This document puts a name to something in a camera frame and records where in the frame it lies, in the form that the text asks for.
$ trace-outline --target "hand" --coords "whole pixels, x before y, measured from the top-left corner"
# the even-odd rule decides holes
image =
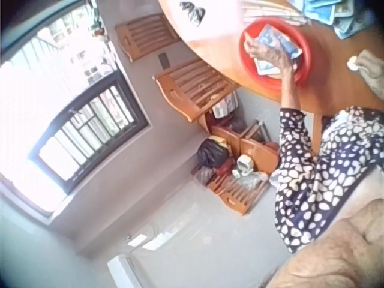
[[[244,36],[244,49],[252,58],[268,61],[279,68],[282,73],[293,71],[292,61],[275,35],[271,35],[275,47],[261,44],[246,32]]]

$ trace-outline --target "chair backrest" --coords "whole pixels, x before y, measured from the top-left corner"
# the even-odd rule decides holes
[[[165,69],[154,80],[167,102],[190,122],[238,87],[200,58]]]
[[[271,175],[277,168],[278,152],[251,138],[260,128],[259,124],[254,124],[245,134],[243,133],[240,151],[241,154],[251,157],[258,171]]]
[[[118,24],[115,29],[119,43],[131,62],[181,41],[163,13]]]

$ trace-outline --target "air conditioner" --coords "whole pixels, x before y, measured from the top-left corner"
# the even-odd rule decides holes
[[[117,288],[144,288],[126,255],[116,256],[107,265]]]

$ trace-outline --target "plastic bag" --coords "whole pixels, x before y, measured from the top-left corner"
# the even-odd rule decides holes
[[[200,184],[205,186],[208,181],[212,178],[214,173],[215,172],[212,168],[201,167],[194,177],[198,180]]]
[[[233,92],[226,98],[222,99],[219,103],[217,103],[212,108],[212,110],[214,112],[215,118],[220,119],[227,116],[230,112],[234,111],[238,106],[239,104],[236,93]]]
[[[271,177],[269,177],[269,182],[276,188],[278,188],[278,176],[280,172],[279,170],[275,170],[272,174]]]
[[[248,190],[253,190],[255,189],[258,184],[263,181],[266,182],[268,181],[268,175],[263,172],[252,172],[248,176],[243,176],[238,179],[236,179],[237,183],[242,185]]]
[[[216,141],[206,139],[197,151],[199,164],[208,168],[219,168],[229,157],[229,152]]]

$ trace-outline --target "black bag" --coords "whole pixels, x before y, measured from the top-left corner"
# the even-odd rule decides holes
[[[208,168],[219,168],[229,158],[229,152],[212,139],[206,139],[197,151],[199,164]]]

